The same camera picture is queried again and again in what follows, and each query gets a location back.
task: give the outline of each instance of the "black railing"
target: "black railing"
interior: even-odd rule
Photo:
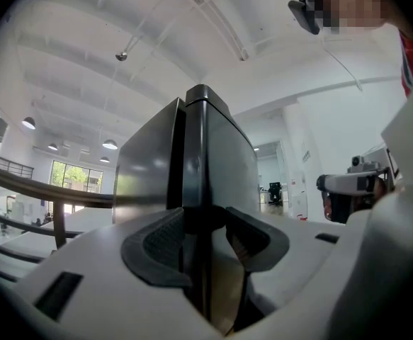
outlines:
[[[0,157],[0,169],[22,178],[31,179],[33,177],[33,167],[19,164],[3,157]]]
[[[96,193],[87,193],[72,189],[59,188],[56,186],[40,183],[29,178],[19,177],[11,172],[0,169],[0,186],[2,188],[21,193],[25,196],[53,202],[53,229],[36,227],[0,215],[0,223],[15,227],[20,230],[36,234],[55,237],[57,249],[66,243],[66,238],[74,238],[81,232],[70,232],[64,229],[64,204],[83,205],[88,208],[112,208],[113,196]],[[44,258],[13,251],[0,246],[0,254],[21,261],[39,263]],[[17,277],[0,271],[0,277],[5,280],[16,282]]]

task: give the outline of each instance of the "white ceiling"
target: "white ceiling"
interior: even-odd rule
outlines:
[[[292,67],[313,60],[325,64],[313,88],[349,80],[326,45],[358,79],[399,72],[385,44],[393,32],[384,49],[368,34],[324,45],[330,37],[301,29],[288,1],[20,0],[0,25],[0,113],[21,130],[32,115],[40,133],[24,133],[41,149],[58,140],[102,155],[102,141],[122,145],[197,83],[241,113],[311,88],[293,79]],[[350,49],[384,59],[368,73]],[[123,51],[128,58],[119,62]]]

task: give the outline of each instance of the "railing post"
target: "railing post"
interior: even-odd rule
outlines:
[[[53,202],[53,231],[57,249],[66,244],[66,232],[64,230],[64,204],[62,201]]]

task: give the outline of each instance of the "red sleeve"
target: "red sleeve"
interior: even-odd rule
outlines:
[[[400,32],[403,49],[402,84],[406,96],[411,94],[413,88],[413,40],[406,38]]]

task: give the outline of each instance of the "window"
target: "window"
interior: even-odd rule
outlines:
[[[64,162],[53,161],[50,184],[60,188],[68,188],[89,193],[100,193],[102,185],[102,171],[91,170],[80,166],[65,164]],[[64,206],[65,213],[73,213],[76,209],[71,205]]]

